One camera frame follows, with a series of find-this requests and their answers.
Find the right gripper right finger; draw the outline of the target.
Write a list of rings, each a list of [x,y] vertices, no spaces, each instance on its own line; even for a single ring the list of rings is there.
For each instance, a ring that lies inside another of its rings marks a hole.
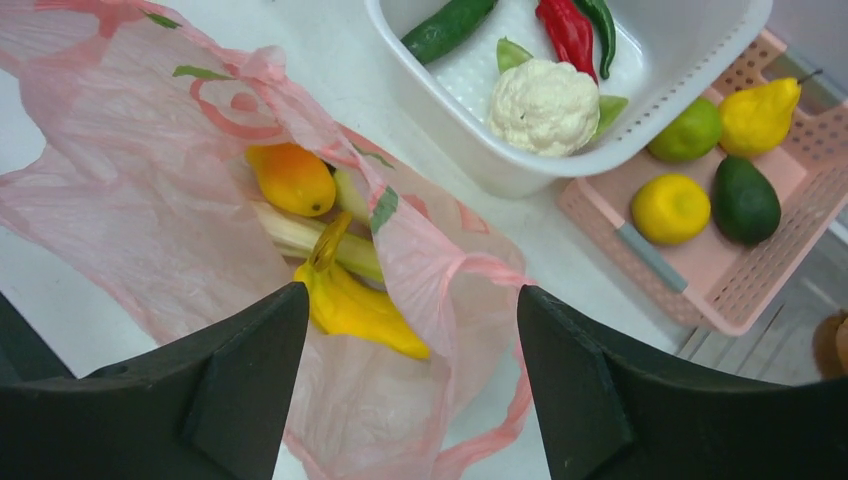
[[[785,386],[670,355],[537,286],[517,325],[554,479],[843,479],[847,382]]]

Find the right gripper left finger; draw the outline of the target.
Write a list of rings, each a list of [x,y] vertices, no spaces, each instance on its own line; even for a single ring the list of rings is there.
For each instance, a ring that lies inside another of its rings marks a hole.
[[[307,291],[293,282],[77,378],[3,301],[2,477],[271,478],[307,323]]]

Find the yellow food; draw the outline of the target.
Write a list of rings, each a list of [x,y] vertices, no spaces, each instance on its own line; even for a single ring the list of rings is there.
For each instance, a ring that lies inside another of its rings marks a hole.
[[[410,358],[428,359],[428,346],[410,328],[389,294],[354,279],[337,262],[339,245],[352,219],[350,213],[338,214],[294,272],[294,279],[308,291],[310,319],[325,334],[350,335]]]

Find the orange yellow mango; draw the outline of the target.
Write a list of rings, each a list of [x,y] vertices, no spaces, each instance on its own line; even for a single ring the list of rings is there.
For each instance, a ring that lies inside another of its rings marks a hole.
[[[250,146],[245,152],[259,188],[274,207],[305,217],[327,213],[336,184],[317,155],[294,143]]]

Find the pink plastic grocery bag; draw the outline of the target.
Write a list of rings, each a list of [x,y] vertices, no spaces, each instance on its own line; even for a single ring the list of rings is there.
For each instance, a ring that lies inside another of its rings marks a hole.
[[[293,283],[244,150],[290,141],[351,173],[374,255],[427,343],[415,360],[307,323],[281,446],[312,479],[457,479],[531,408],[451,448],[449,423],[518,349],[518,249],[450,193],[336,123],[276,47],[218,46],[146,1],[5,1],[1,66],[46,145],[1,178],[1,222],[112,296],[156,348]]]

